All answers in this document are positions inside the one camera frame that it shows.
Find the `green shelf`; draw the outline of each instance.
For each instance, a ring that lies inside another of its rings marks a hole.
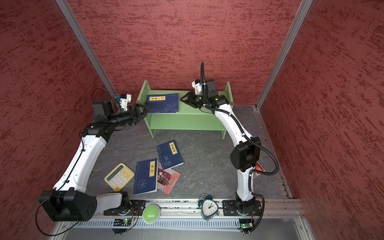
[[[144,81],[141,88],[137,103],[144,105],[147,100],[147,95],[155,94],[179,94],[179,111],[177,113],[152,113],[148,114],[144,118],[145,123],[151,133],[152,137],[155,137],[156,130],[167,129],[167,130],[210,130],[210,131],[221,131],[224,139],[226,129],[220,120],[211,113],[204,113],[197,108],[193,108],[182,101],[180,98],[187,94],[189,91],[178,91],[178,90],[151,90],[149,82]],[[224,92],[219,91],[219,95],[227,97],[231,106],[233,106],[233,97],[229,82],[227,82]]]

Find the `beige calculator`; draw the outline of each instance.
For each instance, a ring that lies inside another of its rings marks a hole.
[[[114,191],[120,191],[132,178],[135,173],[124,163],[119,163],[107,176],[104,181],[108,183]]]

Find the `clock face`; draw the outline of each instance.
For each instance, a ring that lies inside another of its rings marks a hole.
[[[207,199],[203,202],[202,211],[203,214],[207,217],[211,216],[212,214],[216,213],[218,210],[216,202]]]

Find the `blue book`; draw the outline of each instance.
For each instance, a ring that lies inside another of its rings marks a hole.
[[[160,144],[156,148],[163,170],[177,167],[184,163],[175,140]]]
[[[148,113],[176,113],[179,111],[179,94],[148,95],[145,105],[151,107]]]
[[[137,162],[133,194],[157,191],[157,159]]]

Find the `textured red wallpaper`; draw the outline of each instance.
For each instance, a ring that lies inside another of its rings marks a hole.
[[[0,16],[0,239],[45,239],[38,197],[75,154],[102,82],[54,0],[1,1]]]
[[[301,0],[68,0],[118,92],[192,89],[205,75],[255,104]]]
[[[315,0],[262,106],[316,239],[384,239],[383,16]]]

